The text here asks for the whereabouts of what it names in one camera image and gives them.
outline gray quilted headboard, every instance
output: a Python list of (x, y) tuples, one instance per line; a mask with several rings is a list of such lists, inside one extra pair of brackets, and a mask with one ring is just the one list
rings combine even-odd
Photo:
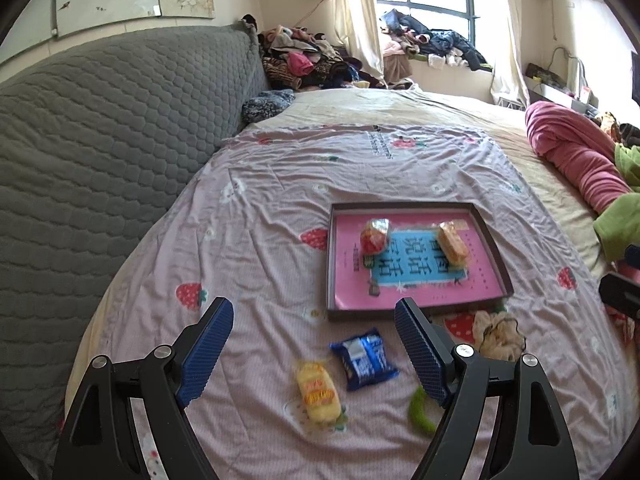
[(102, 294), (266, 88), (242, 25), (113, 36), (0, 85), (0, 428), (45, 476)]

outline blue gripper pad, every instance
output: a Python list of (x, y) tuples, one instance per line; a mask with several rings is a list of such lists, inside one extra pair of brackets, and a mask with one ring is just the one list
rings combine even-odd
[(640, 247), (629, 245), (625, 251), (625, 261), (627, 265), (640, 269)]
[[(444, 360), (450, 360), (450, 366), (453, 366), (453, 358), (451, 355), (442, 355), (434, 347), (434, 343), (425, 333), (421, 323), (416, 319), (417, 314), (412, 312), (408, 301), (415, 303), (413, 300), (401, 300), (396, 303), (394, 318), (396, 320), (396, 330), (400, 335), (402, 344), (406, 349), (409, 359), (418, 374), (418, 379), (424, 388), (424, 391), (440, 406), (445, 406), (452, 399), (453, 394), (447, 384), (447, 364)], [(423, 323), (429, 323), (419, 309), (415, 306), (415, 311), (424, 319)]]
[(191, 351), (182, 361), (182, 383), (175, 394), (175, 399), (182, 408), (186, 408), (193, 399), (201, 396), (211, 377), (213, 367), (234, 325), (233, 305), (229, 300), (223, 299), (212, 316), (208, 320), (200, 320), (203, 321), (206, 324), (197, 336)]

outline tray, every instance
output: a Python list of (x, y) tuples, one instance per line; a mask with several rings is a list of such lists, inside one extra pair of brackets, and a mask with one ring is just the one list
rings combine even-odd
[[(385, 253), (365, 259), (360, 232), (372, 218), (391, 220), (391, 242)], [(434, 226), (444, 221), (456, 222), (469, 248), (467, 272), (449, 269), (434, 243)], [(473, 204), (332, 205), (327, 253), (329, 320), (392, 319), (396, 302), (405, 297), (413, 298), (429, 315), (493, 309), (512, 295), (513, 285), (498, 247)]]

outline white curtain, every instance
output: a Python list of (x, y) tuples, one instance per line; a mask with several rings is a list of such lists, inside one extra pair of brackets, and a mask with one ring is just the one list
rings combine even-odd
[(384, 66), (375, 0), (332, 0), (335, 33), (364, 71), (383, 78)]
[(496, 30), (494, 82), (491, 94), (497, 104), (500, 98), (529, 105), (529, 90), (520, 70), (522, 40), (522, 0), (501, 0), (497, 8), (509, 9), (502, 30)]

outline blue label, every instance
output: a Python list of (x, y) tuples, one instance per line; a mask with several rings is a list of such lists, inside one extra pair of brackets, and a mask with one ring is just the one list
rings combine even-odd
[(389, 245), (374, 256), (371, 277), (379, 285), (455, 282), (465, 269), (449, 269), (436, 240), (437, 231), (391, 231)]

